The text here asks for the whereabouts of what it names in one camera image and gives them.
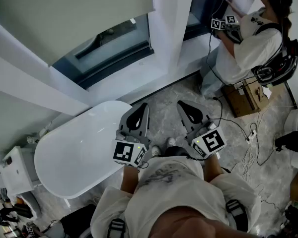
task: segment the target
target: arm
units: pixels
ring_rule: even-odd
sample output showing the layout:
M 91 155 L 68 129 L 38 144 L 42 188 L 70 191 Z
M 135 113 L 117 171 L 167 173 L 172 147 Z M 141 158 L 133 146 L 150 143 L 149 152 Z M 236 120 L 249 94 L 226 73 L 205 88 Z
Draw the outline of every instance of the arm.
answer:
M 234 42 L 231 41 L 223 31 L 218 31 L 217 35 L 222 40 L 228 52 L 235 58 Z
M 232 2 L 232 0 L 225 0 L 228 5 L 232 8 L 232 10 L 239 16 L 240 18 L 244 17 L 246 13 L 240 11 Z
M 204 180 L 207 182 L 212 181 L 215 177 L 223 174 L 222 168 L 220 167 L 219 160 L 216 154 L 207 158 L 204 166 Z
M 130 194 L 134 194 L 138 185 L 138 170 L 137 168 L 124 166 L 123 182 L 121 183 L 120 190 Z

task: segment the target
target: printed graphic on shirt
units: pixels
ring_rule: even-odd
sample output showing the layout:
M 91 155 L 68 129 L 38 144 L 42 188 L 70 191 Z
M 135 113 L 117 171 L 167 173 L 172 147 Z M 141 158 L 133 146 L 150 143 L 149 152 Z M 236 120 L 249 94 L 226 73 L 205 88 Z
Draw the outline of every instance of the printed graphic on shirt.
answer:
M 136 160 L 135 160 L 135 164 L 138 165 L 140 160 L 143 158 L 143 156 L 145 155 L 146 151 L 144 148 L 141 149 L 140 153 L 138 154 Z
M 194 173 L 191 170 L 184 167 L 183 165 L 180 165 L 178 163 L 167 164 L 162 168 L 156 170 L 154 174 L 149 176 L 147 179 L 140 180 L 138 188 L 149 185 L 150 183 L 153 183 L 153 182 L 159 182 L 165 185 L 171 185 L 179 178 L 188 179 L 186 178 L 186 176 L 188 175 L 194 176 Z
M 212 131 L 202 138 L 209 152 L 213 152 L 225 145 L 217 130 Z
M 121 161 L 130 161 L 133 153 L 134 145 L 117 142 L 114 159 Z
M 206 156 L 205 152 L 202 151 L 202 149 L 193 142 L 193 146 L 194 150 L 196 150 L 203 158 Z
M 128 163 L 122 163 L 122 162 L 119 162 L 119 161 L 115 161 L 115 162 L 118 163 L 118 164 L 120 164 L 120 165 L 133 167 L 133 165 L 130 165 L 130 164 L 128 164 Z
M 253 23 L 257 23 L 257 25 L 259 25 L 259 26 L 264 25 L 264 22 L 259 21 L 258 18 L 252 17 L 250 21 L 253 22 Z

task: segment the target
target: hand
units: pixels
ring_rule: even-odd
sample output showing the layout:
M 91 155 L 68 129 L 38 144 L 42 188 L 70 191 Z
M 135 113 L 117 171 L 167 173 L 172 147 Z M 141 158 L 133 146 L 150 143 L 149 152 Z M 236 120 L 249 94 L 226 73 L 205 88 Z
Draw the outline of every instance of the hand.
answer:
M 217 30 L 217 29 L 214 30 L 214 37 L 215 37 L 215 38 L 221 38 L 221 35 L 222 35 L 222 34 L 224 34 L 223 31 L 221 31 L 221 30 Z
M 228 5 L 232 8 L 233 12 L 235 12 L 240 18 L 244 17 L 246 14 L 242 11 L 240 11 L 235 4 L 233 3 L 232 0 L 225 0 Z
M 228 5 L 232 8 L 232 10 L 237 13 L 239 10 L 237 9 L 237 7 L 234 5 L 233 1 L 232 0 L 225 0 Z

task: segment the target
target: person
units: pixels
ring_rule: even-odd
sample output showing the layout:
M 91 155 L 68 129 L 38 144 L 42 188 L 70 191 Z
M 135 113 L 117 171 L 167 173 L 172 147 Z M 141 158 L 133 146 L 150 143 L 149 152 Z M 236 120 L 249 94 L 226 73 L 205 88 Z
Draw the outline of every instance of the person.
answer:
M 91 220 L 93 237 L 125 238 L 254 238 L 230 227 L 225 203 L 238 200 L 245 208 L 250 231 L 261 204 L 256 192 L 240 177 L 225 172 L 215 155 L 199 161 L 189 159 L 184 148 L 167 141 L 164 155 L 152 147 L 148 167 L 124 167 L 120 189 L 107 187 Z M 125 221 L 123 236 L 113 235 L 114 219 Z
M 252 14 L 246 15 L 227 0 L 232 10 L 240 18 L 240 30 L 243 41 L 235 44 L 223 31 L 216 31 L 221 39 L 218 48 L 211 52 L 208 64 L 203 58 L 200 74 L 203 78 L 199 84 L 199 92 L 209 95 L 219 90 L 223 83 L 236 84 L 243 79 L 253 76 L 250 70 L 266 63 L 279 49 L 282 40 L 288 38 L 292 23 L 288 19 L 293 0 L 261 0 L 265 7 Z M 282 26 L 283 35 L 277 29 L 266 29 L 258 35 L 256 31 L 264 24 L 278 23 Z

